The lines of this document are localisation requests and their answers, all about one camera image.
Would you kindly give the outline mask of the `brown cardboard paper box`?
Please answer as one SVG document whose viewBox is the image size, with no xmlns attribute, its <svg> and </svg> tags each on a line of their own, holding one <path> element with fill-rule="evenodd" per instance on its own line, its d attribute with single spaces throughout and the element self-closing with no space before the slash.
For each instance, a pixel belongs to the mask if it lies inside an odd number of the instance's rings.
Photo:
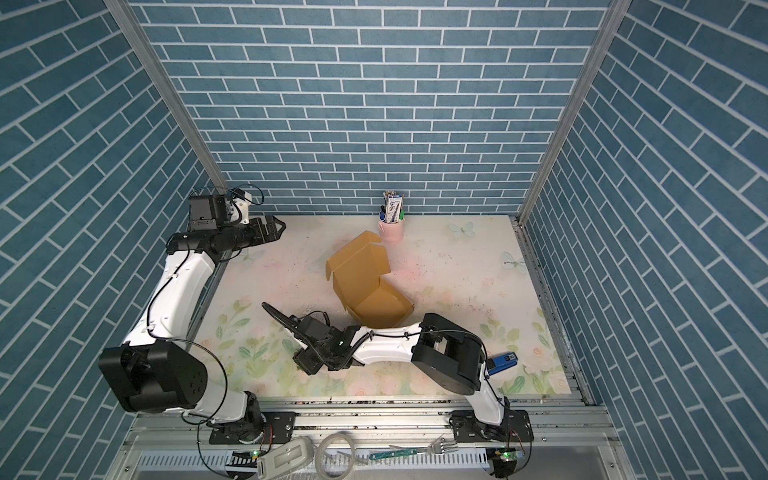
<svg viewBox="0 0 768 480">
<path fill-rule="evenodd" d="M 391 284 L 386 247 L 374 232 L 364 231 L 326 262 L 326 278 L 344 310 L 361 325 L 393 328 L 414 311 L 413 302 Z"/>
</svg>

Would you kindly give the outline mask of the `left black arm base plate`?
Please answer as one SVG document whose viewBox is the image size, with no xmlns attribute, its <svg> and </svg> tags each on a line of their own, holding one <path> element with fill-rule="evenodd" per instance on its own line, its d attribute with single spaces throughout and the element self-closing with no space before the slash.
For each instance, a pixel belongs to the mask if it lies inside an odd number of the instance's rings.
<svg viewBox="0 0 768 480">
<path fill-rule="evenodd" d="M 258 418 L 238 420 L 212 426 L 212 445 L 262 446 L 285 444 L 292 439 L 297 414 L 295 412 L 264 412 Z"/>
</svg>

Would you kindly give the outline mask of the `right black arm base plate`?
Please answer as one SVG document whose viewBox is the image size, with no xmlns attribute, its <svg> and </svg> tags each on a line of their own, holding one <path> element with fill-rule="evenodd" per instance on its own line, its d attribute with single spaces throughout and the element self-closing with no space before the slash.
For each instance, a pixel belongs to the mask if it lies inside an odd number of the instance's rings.
<svg viewBox="0 0 768 480">
<path fill-rule="evenodd" d="M 448 423 L 457 443 L 532 443 L 534 440 L 529 414 L 525 410 L 506 409 L 500 425 L 481 422 L 472 410 L 457 410 L 451 413 Z"/>
</svg>

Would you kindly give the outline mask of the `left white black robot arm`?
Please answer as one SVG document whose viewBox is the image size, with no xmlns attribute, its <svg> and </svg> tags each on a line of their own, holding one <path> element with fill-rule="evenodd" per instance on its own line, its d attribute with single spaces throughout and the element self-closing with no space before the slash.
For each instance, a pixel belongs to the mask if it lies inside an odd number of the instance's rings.
<svg viewBox="0 0 768 480">
<path fill-rule="evenodd" d="M 266 422 L 256 396 L 213 382 L 188 348 L 188 331 L 200 294 L 216 268 L 240 251 L 275 242 L 284 222 L 252 217 L 261 204 L 250 192 L 193 195 L 188 227 L 166 242 L 165 267 L 145 312 L 117 347 L 106 348 L 98 367 L 127 412 L 181 410 L 214 428 L 256 438 Z"/>
</svg>

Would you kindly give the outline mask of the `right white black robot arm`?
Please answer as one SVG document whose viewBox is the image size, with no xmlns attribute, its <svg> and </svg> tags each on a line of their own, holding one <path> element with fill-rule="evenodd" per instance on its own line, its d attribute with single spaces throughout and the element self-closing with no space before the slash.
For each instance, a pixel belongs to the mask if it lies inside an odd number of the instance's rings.
<svg viewBox="0 0 768 480">
<path fill-rule="evenodd" d="M 442 388 L 464 396 L 483 436 L 496 441 L 511 437 L 511 409 L 489 382 L 485 344 L 445 317 L 427 313 L 421 322 L 401 328 L 340 330 L 310 314 L 287 316 L 267 302 L 262 307 L 302 346 L 294 362 L 304 373 L 314 375 L 321 367 L 341 371 L 379 362 L 410 363 Z"/>
</svg>

